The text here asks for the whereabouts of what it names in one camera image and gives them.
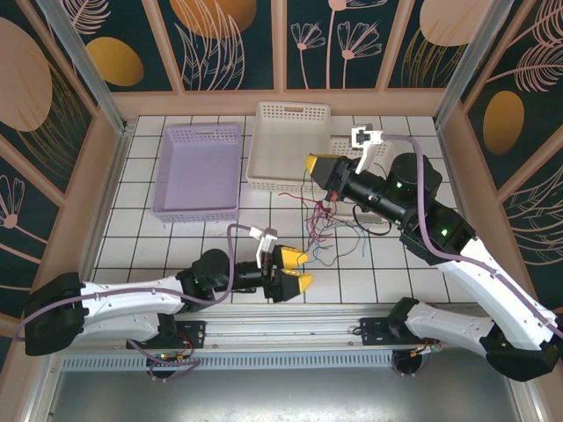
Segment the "wire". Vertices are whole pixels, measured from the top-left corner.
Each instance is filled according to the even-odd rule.
[[[373,236],[387,236],[389,233],[391,233],[391,230],[393,229],[393,225],[391,224],[391,222],[388,222],[389,223],[389,229],[387,231],[383,232],[383,233],[375,233],[375,232],[370,231],[370,230],[366,229],[365,227],[363,227],[360,224],[360,222],[358,221],[358,216],[355,213],[356,207],[357,207],[357,204],[352,207],[352,215],[354,216],[355,223],[358,225],[358,227],[360,229],[362,229],[363,231],[365,231],[365,232],[367,232],[367,233],[369,233],[370,235],[373,235]]]
[[[150,368],[149,368],[149,375],[150,375],[150,378],[152,379],[152,381],[155,381],[155,382],[167,382],[167,381],[177,380],[178,378],[180,378],[182,376],[188,375],[190,372],[192,372],[194,369],[196,369],[201,364],[200,360],[184,360],[184,361],[181,361],[181,362],[168,362],[166,360],[159,359],[156,356],[153,356],[152,354],[144,351],[137,344],[137,342],[134,341],[134,340],[127,340],[127,342],[131,345],[131,347],[133,347],[137,352],[142,354],[145,358],[152,360],[152,365],[150,365]],[[188,368],[183,370],[183,371],[179,370],[175,374],[170,375],[167,378],[158,378],[152,372],[153,368],[158,363],[165,366],[165,367],[188,367]]]
[[[416,153],[416,171],[417,171],[417,208],[419,214],[419,226],[420,226],[420,233],[422,234],[422,241],[424,242],[425,246],[428,248],[430,252],[432,252],[438,258],[444,258],[448,261],[462,261],[467,262],[469,264],[473,264],[483,270],[487,271],[491,274],[492,277],[496,278],[500,281],[504,287],[506,287],[514,296],[516,296],[520,302],[531,312],[531,314],[539,320],[541,324],[547,327],[553,334],[558,336],[559,338],[563,339],[563,332],[559,330],[556,326],[554,326],[555,322],[548,320],[542,313],[532,304],[530,301],[523,295],[523,293],[514,286],[508,279],[502,274],[499,273],[496,269],[488,266],[487,264],[478,261],[474,258],[464,257],[463,255],[452,254],[452,253],[445,253],[442,251],[437,250],[432,241],[430,240],[430,236],[428,235],[428,227],[426,222],[426,213],[425,213],[425,204],[424,204],[424,154],[422,153],[422,147],[411,136],[406,135],[383,135],[384,140],[399,140],[399,141],[407,141],[410,142],[414,146],[414,152]]]

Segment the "purple plastic basket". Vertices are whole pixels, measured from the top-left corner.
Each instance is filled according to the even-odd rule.
[[[162,222],[238,219],[238,125],[165,130],[152,212]]]

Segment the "purple cable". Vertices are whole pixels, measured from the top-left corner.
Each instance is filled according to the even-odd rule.
[[[454,255],[451,253],[445,253],[442,251],[438,251],[433,245],[432,241],[430,240],[430,236],[428,235],[428,227],[426,225],[426,213],[424,212],[424,155],[422,153],[422,148],[418,141],[416,141],[411,136],[405,135],[383,135],[382,138],[384,141],[407,141],[410,142],[414,146],[414,151],[416,152],[416,170],[417,170],[417,186],[416,186],[416,194],[417,194],[417,208],[420,218],[420,233],[422,234],[422,240],[424,244],[428,248],[430,252],[436,255],[439,258],[444,258],[449,261],[463,261],[468,262],[470,264],[474,264],[479,268],[484,269],[488,273],[490,273],[493,277],[499,280],[508,290],[510,290],[519,300],[524,304],[526,308],[536,317],[542,324],[544,324],[553,334],[558,336],[559,338],[563,339],[563,332],[559,330],[557,327],[552,325],[552,322],[545,318],[539,310],[533,306],[526,297],[518,290],[516,287],[507,280],[507,278],[497,273],[494,268],[488,266],[487,264],[478,261],[477,259],[467,258],[462,255]]]
[[[234,227],[250,231],[250,227],[244,226],[242,224],[236,224],[236,223],[230,224],[229,227],[227,228],[227,247],[228,247],[228,256],[229,256],[229,283],[227,284],[227,289],[223,293],[223,296],[221,296],[220,298],[215,299],[213,301],[205,301],[203,299],[199,299],[197,297],[193,297],[193,296],[190,296],[190,295],[185,295],[184,293],[180,293],[176,290],[171,290],[169,288],[163,288],[163,287],[130,287],[130,288],[123,288],[121,290],[114,290],[112,292],[93,293],[93,294],[90,294],[90,295],[81,295],[81,296],[76,296],[76,297],[70,297],[68,299],[62,299],[60,301],[53,302],[53,303],[51,303],[51,304],[49,304],[49,305],[47,305],[47,306],[45,306],[41,309],[36,310],[31,315],[24,318],[24,320],[21,323],[19,323],[18,326],[16,327],[13,339],[15,341],[26,341],[25,338],[19,336],[19,332],[30,321],[34,320],[37,317],[40,317],[41,315],[45,314],[46,312],[49,312],[52,309],[59,308],[60,306],[63,306],[63,305],[68,305],[70,303],[86,301],[86,300],[89,300],[89,299],[98,299],[100,297],[108,297],[108,296],[114,296],[114,295],[126,295],[126,294],[129,294],[129,293],[145,293],[145,292],[151,293],[153,295],[156,292],[158,292],[158,293],[166,293],[168,295],[175,295],[175,296],[181,297],[184,300],[187,300],[187,301],[190,301],[190,302],[193,302],[193,303],[199,303],[199,304],[202,304],[202,305],[215,305],[215,304],[218,304],[218,303],[224,301],[227,298],[227,296],[230,295],[230,291],[232,290],[232,285],[233,285],[233,282],[235,280],[235,252],[234,252],[234,249],[233,249],[233,246],[232,246],[232,234],[230,233]],[[142,350],[141,347],[135,347],[135,346],[133,346],[135,349],[140,350],[140,351]]]

